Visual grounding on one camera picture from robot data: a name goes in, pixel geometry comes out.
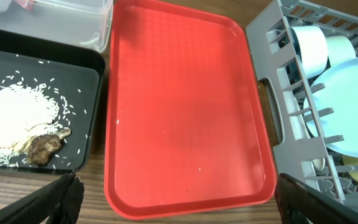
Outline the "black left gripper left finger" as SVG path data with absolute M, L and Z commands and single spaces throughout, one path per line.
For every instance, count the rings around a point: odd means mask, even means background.
M 85 186 L 75 173 L 59 179 L 0 209 L 0 223 L 76 223 Z

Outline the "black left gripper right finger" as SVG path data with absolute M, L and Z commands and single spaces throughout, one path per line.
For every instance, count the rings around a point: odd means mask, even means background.
M 281 173 L 274 193 L 282 223 L 358 224 L 358 213 Z

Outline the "rice and food scraps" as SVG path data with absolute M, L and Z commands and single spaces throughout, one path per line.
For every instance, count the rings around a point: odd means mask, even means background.
M 0 167 L 79 167 L 98 82 L 89 68 L 0 52 Z

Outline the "light blue plate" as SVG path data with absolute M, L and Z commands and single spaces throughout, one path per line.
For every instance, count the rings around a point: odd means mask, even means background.
M 312 84 L 324 88 L 312 95 L 317 110 L 332 108 L 320 118 L 325 135 L 341 135 L 342 141 L 327 148 L 346 156 L 358 157 L 358 57 L 326 70 Z

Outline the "mint green bowl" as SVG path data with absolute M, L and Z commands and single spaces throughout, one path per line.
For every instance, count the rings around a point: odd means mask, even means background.
M 332 36 L 326 38 L 328 47 L 328 61 L 331 67 L 356 58 L 351 41 L 345 36 Z

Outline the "light blue bowl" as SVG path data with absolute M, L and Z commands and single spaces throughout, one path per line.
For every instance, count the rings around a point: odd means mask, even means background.
M 323 31 L 317 26 L 291 27 L 299 48 L 303 70 L 307 78 L 321 74 L 328 61 L 328 47 Z

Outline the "white plastic spoon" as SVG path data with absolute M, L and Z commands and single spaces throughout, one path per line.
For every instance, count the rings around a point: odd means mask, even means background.
M 283 93 L 283 95 L 284 95 L 287 111 L 289 113 L 294 113 L 294 112 L 297 112 L 300 110 L 298 101 L 294 97 L 293 93 L 286 91 Z M 289 119 L 290 119 L 290 123 L 291 123 L 291 127 L 293 130 L 293 135 L 294 135 L 295 140 L 310 139 L 308 129 L 306 127 L 303 116 L 301 114 L 296 115 L 296 116 L 291 116 L 291 117 L 289 117 Z M 317 171 L 321 171 L 325 167 L 325 159 L 324 158 L 313 159 L 312 162 L 313 162 L 314 168 Z

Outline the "red snack wrapper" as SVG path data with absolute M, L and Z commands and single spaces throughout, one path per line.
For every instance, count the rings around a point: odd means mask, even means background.
M 35 0 L 14 0 L 14 2 L 26 10 L 31 10 L 35 4 Z

